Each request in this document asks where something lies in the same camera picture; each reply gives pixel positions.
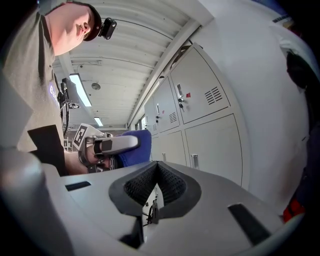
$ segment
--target white ceiling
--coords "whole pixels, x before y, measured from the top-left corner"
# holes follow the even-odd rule
[[[71,110],[70,126],[94,124],[93,117],[100,117],[106,126],[125,125],[158,60],[190,18],[160,0],[82,2],[92,4],[102,21],[116,20],[117,27],[110,40],[97,37],[69,52],[92,103]],[[53,68],[60,83],[65,73],[58,57]],[[101,89],[92,89],[92,83]]]

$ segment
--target man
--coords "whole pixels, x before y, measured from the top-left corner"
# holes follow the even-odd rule
[[[55,56],[72,50],[83,40],[93,40],[100,29],[101,17],[93,6],[68,2],[46,16],[35,12],[8,42],[9,47],[2,53],[3,74],[33,110],[17,145],[20,151],[37,149],[28,131],[51,125],[56,125],[63,143],[57,100],[59,89],[54,79],[53,62]],[[93,148],[89,148],[87,158],[92,163],[97,162]],[[64,152],[64,159],[67,174],[87,173],[76,152]]]

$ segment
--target gray t-shirt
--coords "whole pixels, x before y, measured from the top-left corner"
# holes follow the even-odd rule
[[[17,145],[20,151],[37,149],[27,131],[44,126],[56,125],[63,143],[54,61],[46,19],[35,12],[19,29],[3,60],[4,76],[33,110]]]

